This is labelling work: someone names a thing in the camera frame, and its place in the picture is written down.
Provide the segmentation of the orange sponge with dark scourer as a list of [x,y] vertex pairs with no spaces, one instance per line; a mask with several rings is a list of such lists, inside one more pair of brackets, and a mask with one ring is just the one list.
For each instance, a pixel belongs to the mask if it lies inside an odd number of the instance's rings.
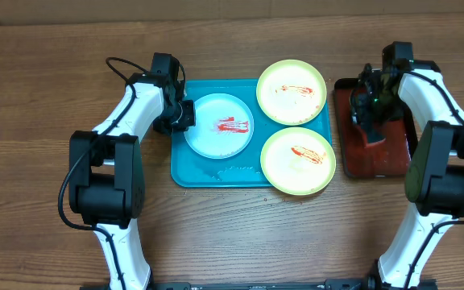
[[363,143],[366,147],[374,146],[385,140],[385,136],[379,132],[376,126],[364,124],[360,126]]

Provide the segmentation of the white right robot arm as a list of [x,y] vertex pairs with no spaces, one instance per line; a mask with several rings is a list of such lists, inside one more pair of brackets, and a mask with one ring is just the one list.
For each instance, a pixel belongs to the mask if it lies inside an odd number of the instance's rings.
[[452,226],[464,225],[464,111],[431,60],[412,44],[382,50],[382,68],[366,64],[350,93],[350,120],[364,143],[384,141],[376,126],[409,110],[422,134],[405,175],[408,208],[391,245],[367,280],[373,289],[420,289],[421,271]]

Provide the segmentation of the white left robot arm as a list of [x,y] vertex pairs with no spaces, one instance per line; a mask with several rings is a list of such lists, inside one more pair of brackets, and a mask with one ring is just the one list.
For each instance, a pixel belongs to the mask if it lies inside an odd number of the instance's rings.
[[155,53],[149,69],[139,66],[123,80],[125,93],[107,119],[69,140],[58,213],[65,225],[96,235],[107,289],[150,289],[138,227],[146,192],[140,144],[149,129],[172,135],[194,126],[195,109],[184,97],[183,65],[171,54]]

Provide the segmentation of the white round plate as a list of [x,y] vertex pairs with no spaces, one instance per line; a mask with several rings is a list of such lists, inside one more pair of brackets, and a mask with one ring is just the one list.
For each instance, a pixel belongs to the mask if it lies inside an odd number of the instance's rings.
[[238,97],[211,93],[195,105],[195,126],[184,132],[188,145],[199,155],[225,159],[237,155],[251,141],[254,118]]

